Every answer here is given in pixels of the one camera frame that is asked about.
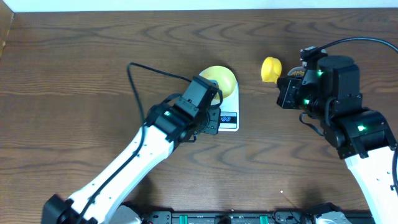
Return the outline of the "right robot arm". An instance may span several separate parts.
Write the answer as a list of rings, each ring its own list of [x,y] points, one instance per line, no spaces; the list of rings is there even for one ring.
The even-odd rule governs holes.
[[[324,56],[302,76],[277,79],[277,104],[320,122],[317,133],[354,175],[376,223],[397,223],[397,140],[386,118],[362,105],[360,70],[347,56]]]

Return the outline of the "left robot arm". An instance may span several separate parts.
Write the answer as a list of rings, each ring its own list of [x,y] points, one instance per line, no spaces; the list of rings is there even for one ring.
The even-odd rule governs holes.
[[[66,200],[53,195],[43,206],[42,223],[109,223],[124,199],[160,162],[198,134],[218,134],[220,84],[195,76],[183,94],[153,106],[131,143],[96,178]]]

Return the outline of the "yellow measuring scoop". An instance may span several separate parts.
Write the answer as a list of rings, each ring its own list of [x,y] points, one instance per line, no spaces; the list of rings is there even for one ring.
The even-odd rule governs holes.
[[[267,57],[261,67],[261,78],[266,83],[277,83],[282,73],[282,64],[279,59]]]

